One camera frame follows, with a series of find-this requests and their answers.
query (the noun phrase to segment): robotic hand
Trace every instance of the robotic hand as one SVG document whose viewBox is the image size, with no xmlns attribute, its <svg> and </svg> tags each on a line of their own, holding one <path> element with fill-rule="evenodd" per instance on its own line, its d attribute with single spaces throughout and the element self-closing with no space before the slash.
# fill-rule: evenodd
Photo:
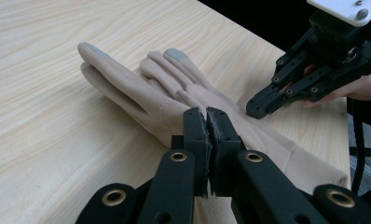
<svg viewBox="0 0 371 224">
<path fill-rule="evenodd" d="M 318 8 L 309 18 L 311 27 L 279 58 L 271 83 L 246 106 L 248 115 L 256 119 L 294 101 L 316 102 L 371 74 L 371 2 L 308 3 Z M 316 69 L 305 76 L 311 64 Z"/>
</svg>

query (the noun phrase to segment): gray fingertip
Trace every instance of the gray fingertip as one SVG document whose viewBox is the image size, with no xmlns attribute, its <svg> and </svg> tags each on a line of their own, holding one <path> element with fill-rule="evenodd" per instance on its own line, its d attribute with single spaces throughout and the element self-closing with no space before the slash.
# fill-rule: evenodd
<svg viewBox="0 0 371 224">
<path fill-rule="evenodd" d="M 92 49 L 95 53 L 98 53 L 99 55 L 101 56 L 108 56 L 107 54 L 105 54 L 103 51 L 99 50 L 98 48 L 96 48 L 95 46 L 89 44 L 89 43 L 81 43 L 78 45 L 78 51 L 80 51 L 80 48 L 88 48 L 88 49 Z"/>
<path fill-rule="evenodd" d="M 171 56 L 171 58 L 174 58 L 174 60 L 178 62 L 182 61 L 183 59 L 188 58 L 186 54 L 184 54 L 182 51 L 178 49 L 167 49 L 165 50 L 165 53 Z"/>
</svg>

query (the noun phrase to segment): beige glove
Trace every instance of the beige glove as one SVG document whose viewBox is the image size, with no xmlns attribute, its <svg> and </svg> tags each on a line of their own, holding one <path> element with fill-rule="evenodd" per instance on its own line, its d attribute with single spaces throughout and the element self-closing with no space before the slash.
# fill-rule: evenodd
<svg viewBox="0 0 371 224">
<path fill-rule="evenodd" d="M 157 90 L 190 107 L 215 107 L 225 111 L 249 149 L 266 153 L 299 189 L 312 194 L 322 184 L 346 187 L 348 177 L 334 166 L 308 153 L 295 142 L 269 128 L 217 91 L 196 65 L 180 50 L 162 55 L 151 51 L 141 62 L 143 74 Z"/>
<path fill-rule="evenodd" d="M 120 105 L 166 147 L 172 135 L 183 134 L 183 113 L 188 105 L 156 91 L 143 77 L 90 44 L 79 44 L 78 52 L 86 63 L 81 71 L 87 81 Z"/>
</svg>

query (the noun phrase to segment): white mounting plate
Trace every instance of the white mounting plate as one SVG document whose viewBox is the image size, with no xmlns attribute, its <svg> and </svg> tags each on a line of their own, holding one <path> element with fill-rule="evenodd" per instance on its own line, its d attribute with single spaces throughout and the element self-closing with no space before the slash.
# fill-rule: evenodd
<svg viewBox="0 0 371 224">
<path fill-rule="evenodd" d="M 307 0 L 307 2 L 356 27 L 364 26 L 371 21 L 371 0 Z M 357 13 L 362 9 L 367 10 L 367 15 L 363 19 L 357 19 Z"/>
</svg>

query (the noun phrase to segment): wood grain surface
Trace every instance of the wood grain surface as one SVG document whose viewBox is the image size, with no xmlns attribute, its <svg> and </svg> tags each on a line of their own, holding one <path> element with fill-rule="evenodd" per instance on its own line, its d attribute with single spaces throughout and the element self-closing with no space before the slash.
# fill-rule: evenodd
<svg viewBox="0 0 371 224">
<path fill-rule="evenodd" d="M 139 187 L 168 150 L 84 79 L 81 42 L 131 70 L 180 49 L 244 108 L 283 55 L 198 1 L 0 1 L 0 224 L 75 223 L 96 190 Z M 349 173 L 343 99 L 263 121 Z"/>
</svg>

